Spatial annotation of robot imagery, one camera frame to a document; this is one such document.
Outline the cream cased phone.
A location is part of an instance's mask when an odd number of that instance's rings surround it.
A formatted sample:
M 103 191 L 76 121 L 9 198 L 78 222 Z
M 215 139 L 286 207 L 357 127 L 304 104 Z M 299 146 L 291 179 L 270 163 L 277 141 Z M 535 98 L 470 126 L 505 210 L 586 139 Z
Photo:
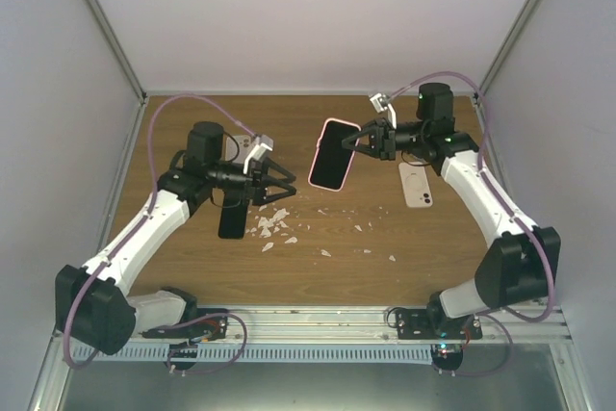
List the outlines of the cream cased phone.
M 412 209 L 431 207 L 433 198 L 425 168 L 402 162 L 398 172 L 406 206 Z

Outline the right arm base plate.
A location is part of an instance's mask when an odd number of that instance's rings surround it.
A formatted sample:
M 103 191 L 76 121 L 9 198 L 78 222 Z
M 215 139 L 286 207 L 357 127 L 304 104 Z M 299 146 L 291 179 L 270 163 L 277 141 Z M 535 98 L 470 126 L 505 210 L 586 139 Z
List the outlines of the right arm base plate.
M 392 307 L 384 321 L 396 330 L 400 340 L 466 341 L 483 337 L 481 323 L 474 316 L 433 324 L 425 308 Z

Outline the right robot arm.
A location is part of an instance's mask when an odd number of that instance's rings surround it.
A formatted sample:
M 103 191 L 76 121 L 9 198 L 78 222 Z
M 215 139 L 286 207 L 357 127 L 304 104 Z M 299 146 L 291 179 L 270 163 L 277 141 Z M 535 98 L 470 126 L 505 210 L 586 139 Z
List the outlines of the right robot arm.
M 343 140 L 342 146 L 381 161 L 412 154 L 430 165 L 462 199 L 485 239 L 487 252 L 474 277 L 431 296 L 426 327 L 446 339 L 473 315 L 544 298 L 547 306 L 534 321 L 552 311 L 561 239 L 541 227 L 506 194 L 485 163 L 472 136 L 456 130 L 453 93 L 444 83 L 419 87 L 416 120 L 400 122 L 393 97 L 376 93 L 370 101 L 378 118 Z

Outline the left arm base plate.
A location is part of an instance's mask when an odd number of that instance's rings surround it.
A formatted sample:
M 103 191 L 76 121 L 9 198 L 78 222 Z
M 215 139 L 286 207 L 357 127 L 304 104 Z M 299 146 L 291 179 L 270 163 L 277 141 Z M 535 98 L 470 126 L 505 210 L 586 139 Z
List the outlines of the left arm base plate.
M 226 324 L 228 322 L 228 310 L 224 308 L 202 308 L 196 309 L 195 315 L 185 315 L 180 322 L 186 323 L 193 319 L 208 316 L 207 320 L 192 323 L 181 328 L 164 330 L 161 328 L 150 329 L 141 335 L 145 339 L 180 339 L 193 340 L 198 342 L 213 341 L 224 339 L 226 336 Z

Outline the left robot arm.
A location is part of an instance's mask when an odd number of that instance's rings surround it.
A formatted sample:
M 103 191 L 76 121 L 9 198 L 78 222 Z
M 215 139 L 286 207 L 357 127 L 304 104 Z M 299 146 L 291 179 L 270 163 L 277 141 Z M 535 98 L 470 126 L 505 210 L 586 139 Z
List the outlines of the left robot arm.
M 55 279 L 56 326 L 64 349 L 77 340 L 107 355 L 137 334 L 171 331 L 191 336 L 199 316 L 193 295 L 165 287 L 152 295 L 131 289 L 161 245 L 183 226 L 213 192 L 223 193 L 218 236 L 244 235 L 247 209 L 295 195 L 295 175 L 269 157 L 273 142 L 255 136 L 242 163 L 223 158 L 228 134 L 215 122 L 197 122 L 185 149 L 154 178 L 142 209 L 121 232 L 81 267 L 65 266 Z

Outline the black phone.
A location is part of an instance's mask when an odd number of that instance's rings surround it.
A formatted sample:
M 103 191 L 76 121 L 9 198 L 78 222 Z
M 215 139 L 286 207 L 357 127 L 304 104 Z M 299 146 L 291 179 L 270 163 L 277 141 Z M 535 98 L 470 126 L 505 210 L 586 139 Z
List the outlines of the black phone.
M 225 240 L 240 240 L 244 237 L 247 205 L 237 192 L 226 192 L 223 196 L 218 236 Z

